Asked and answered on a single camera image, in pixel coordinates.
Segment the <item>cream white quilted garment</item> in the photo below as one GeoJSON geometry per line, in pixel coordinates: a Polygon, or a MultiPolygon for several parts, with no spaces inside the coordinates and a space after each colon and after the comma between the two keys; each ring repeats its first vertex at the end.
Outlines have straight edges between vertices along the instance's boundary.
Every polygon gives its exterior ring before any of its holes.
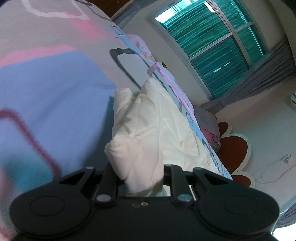
{"type": "Polygon", "coordinates": [[[128,88],[116,90],[113,109],[112,138],[105,153],[127,196],[168,196],[163,186],[166,164],[219,172],[158,80],[149,78],[138,95],[128,88]]]}

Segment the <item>folded grey pink clothes pile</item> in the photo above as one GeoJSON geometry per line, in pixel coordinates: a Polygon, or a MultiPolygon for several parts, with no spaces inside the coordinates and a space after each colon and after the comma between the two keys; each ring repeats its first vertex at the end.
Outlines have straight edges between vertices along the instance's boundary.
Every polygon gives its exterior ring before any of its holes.
{"type": "Polygon", "coordinates": [[[221,146],[217,118],[197,105],[194,106],[194,114],[201,132],[212,149],[217,153],[221,146]]]}

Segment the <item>red flower-shaped headboard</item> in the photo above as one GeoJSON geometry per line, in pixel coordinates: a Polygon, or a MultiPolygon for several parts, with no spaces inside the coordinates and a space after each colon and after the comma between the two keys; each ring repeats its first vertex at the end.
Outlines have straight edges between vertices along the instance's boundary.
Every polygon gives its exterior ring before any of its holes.
{"type": "Polygon", "coordinates": [[[232,133],[232,126],[227,122],[219,122],[218,128],[220,149],[217,156],[234,181],[253,188],[255,186],[254,177],[243,171],[251,157],[250,140],[245,135],[232,133]]]}

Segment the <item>pink blanket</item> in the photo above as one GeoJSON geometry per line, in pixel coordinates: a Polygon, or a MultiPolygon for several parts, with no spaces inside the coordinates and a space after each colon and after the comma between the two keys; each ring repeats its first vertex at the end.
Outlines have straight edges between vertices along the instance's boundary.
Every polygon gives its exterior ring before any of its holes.
{"type": "Polygon", "coordinates": [[[146,58],[149,58],[155,61],[151,51],[149,50],[148,46],[140,36],[133,35],[133,34],[125,34],[125,35],[128,37],[128,39],[130,39],[133,42],[133,44],[137,46],[139,51],[141,51],[146,58]]]}

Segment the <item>patterned blue pink bedsheet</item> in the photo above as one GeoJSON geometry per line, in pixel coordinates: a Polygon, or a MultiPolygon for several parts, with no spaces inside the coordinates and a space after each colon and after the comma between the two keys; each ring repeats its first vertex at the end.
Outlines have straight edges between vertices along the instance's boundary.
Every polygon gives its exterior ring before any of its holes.
{"type": "Polygon", "coordinates": [[[20,194],[83,167],[103,168],[113,97],[156,78],[186,112],[176,78],[86,1],[1,2],[1,240],[20,194]]]}

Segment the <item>window with green blinds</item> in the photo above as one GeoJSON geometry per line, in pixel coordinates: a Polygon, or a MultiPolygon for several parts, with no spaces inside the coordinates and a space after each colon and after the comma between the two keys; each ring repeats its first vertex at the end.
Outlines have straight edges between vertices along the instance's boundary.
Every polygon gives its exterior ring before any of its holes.
{"type": "Polygon", "coordinates": [[[267,53],[242,1],[167,1],[147,20],[211,99],[222,97],[267,53]]]}

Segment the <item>grey right curtain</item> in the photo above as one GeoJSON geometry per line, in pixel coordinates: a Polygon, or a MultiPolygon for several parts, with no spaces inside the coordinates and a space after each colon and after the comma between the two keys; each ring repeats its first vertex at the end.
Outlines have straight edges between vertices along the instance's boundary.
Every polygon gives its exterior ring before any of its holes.
{"type": "Polygon", "coordinates": [[[295,75],[295,61],[287,39],[283,39],[251,66],[221,97],[201,105],[216,114],[226,106],[260,94],[295,75]]]}

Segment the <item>white wall socket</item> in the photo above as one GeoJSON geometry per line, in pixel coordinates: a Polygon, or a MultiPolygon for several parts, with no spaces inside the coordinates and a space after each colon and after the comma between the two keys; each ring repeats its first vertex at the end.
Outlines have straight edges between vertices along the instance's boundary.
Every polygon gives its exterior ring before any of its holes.
{"type": "Polygon", "coordinates": [[[285,156],[282,158],[281,161],[284,162],[285,164],[289,164],[291,158],[292,158],[292,155],[291,155],[291,154],[288,154],[288,155],[285,155],[285,156]]]}

